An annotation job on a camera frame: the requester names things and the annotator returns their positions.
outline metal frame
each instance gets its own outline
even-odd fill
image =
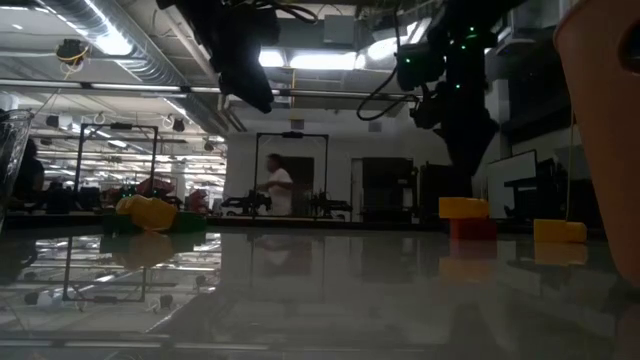
[[[100,129],[102,129],[103,127],[108,126],[111,129],[117,129],[117,130],[131,130],[133,128],[137,128],[140,130],[143,129],[151,129],[153,130],[153,152],[151,153],[151,176],[149,177],[149,179],[151,180],[149,183],[151,184],[151,188],[147,190],[147,192],[144,194],[145,196],[151,196],[153,194],[153,180],[154,180],[154,176],[155,176],[155,166],[156,166],[156,147],[158,145],[158,127],[157,126],[148,126],[148,125],[133,125],[133,124],[123,124],[123,123],[113,123],[110,125],[98,125],[98,124],[88,124],[88,123],[83,123],[80,125],[80,140],[79,140],[79,144],[78,144],[78,159],[76,162],[76,176],[75,176],[75,181],[74,181],[74,185],[73,185],[73,196],[77,197],[78,196],[78,189],[80,188],[80,166],[82,163],[82,149],[84,146],[84,142],[86,140],[91,139],[91,137],[97,133]],[[96,130],[91,133],[89,135],[89,137],[85,140],[85,136],[84,136],[84,130],[89,128],[89,127],[94,127],[96,128]]]
[[[62,288],[62,301],[73,301],[73,302],[95,302],[95,303],[142,303],[145,302],[145,298],[146,298],[146,291],[147,291],[147,268],[143,267],[142,268],[142,282],[138,283],[137,286],[141,287],[141,291],[140,291],[140,298],[138,299],[119,299],[115,296],[98,296],[95,298],[87,298],[85,297],[82,292],[80,291],[80,289],[77,288],[77,285],[74,283],[74,281],[69,281],[69,275],[71,273],[71,252],[73,250],[73,236],[69,237],[69,241],[67,244],[67,261],[65,262],[65,268],[64,268],[64,282],[63,282],[63,288]],[[101,282],[101,285],[106,285],[106,286],[126,286],[124,284],[131,284],[131,282],[127,282],[127,283],[118,283],[118,282]],[[71,298],[69,296],[69,286],[72,286],[73,289],[76,291],[76,296]]]
[[[257,133],[256,134],[256,155],[254,159],[253,168],[253,191],[254,193],[258,188],[258,153],[260,150],[260,138],[263,136],[280,136],[285,139],[304,139],[305,137],[323,138],[325,141],[324,147],[324,191],[327,191],[327,174],[329,172],[329,135],[327,134],[304,134],[299,132],[283,132],[283,133]],[[256,212],[253,211],[251,218],[256,218]],[[313,219],[317,219],[317,214],[314,214]]]
[[[219,87],[213,86],[181,86],[181,85],[131,85],[113,83],[95,83],[79,81],[51,81],[51,80],[18,80],[0,79],[2,87],[48,89],[48,90],[77,90],[81,92],[116,92],[116,93],[137,93],[152,92],[167,95],[196,94],[222,94]],[[283,97],[312,97],[326,99],[346,99],[362,100],[370,96],[369,92],[358,91],[328,91],[328,90],[305,90],[305,89],[273,89],[274,96]],[[371,97],[370,101],[402,101],[414,102],[413,97],[407,98],[407,94],[379,93]]]

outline person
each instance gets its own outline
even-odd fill
[[[38,147],[32,139],[29,139],[22,156],[18,178],[13,187],[13,197],[22,203],[35,201],[37,193],[42,191],[44,186],[44,167],[36,156],[38,156]]]
[[[291,195],[293,181],[289,173],[282,168],[282,156],[270,154],[267,156],[267,171],[269,181],[259,185],[259,191],[269,192],[271,197],[271,215],[291,215]]]

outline red block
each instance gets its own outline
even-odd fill
[[[498,227],[491,219],[449,220],[452,240],[496,240]]]

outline orange object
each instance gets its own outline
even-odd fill
[[[537,265],[584,265],[587,262],[587,247],[582,244],[559,244],[536,242]]]
[[[452,240],[449,242],[449,255],[460,259],[495,259],[498,257],[498,243],[496,241]]]
[[[134,195],[124,198],[116,205],[118,215],[131,215],[131,222],[145,230],[166,230],[173,224],[178,210],[166,202]]]
[[[638,0],[582,0],[555,34],[611,254],[635,286],[640,286],[640,76],[622,55],[638,14]]]
[[[489,203],[483,199],[440,198],[441,219],[485,219],[489,217]]]
[[[587,241],[587,227],[578,222],[535,219],[533,240],[535,242],[583,243]]]
[[[448,282],[483,283],[493,274],[493,265],[488,260],[440,258],[438,262],[440,277]]]
[[[453,240],[496,240],[498,227],[491,219],[451,219],[450,237]]]

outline ductwork pipe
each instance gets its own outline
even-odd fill
[[[117,61],[143,83],[188,85],[184,76],[115,1],[37,1],[103,53],[144,59]],[[227,123],[194,94],[188,94],[184,99],[166,100],[174,107],[184,109],[208,133],[225,134],[229,130]]]

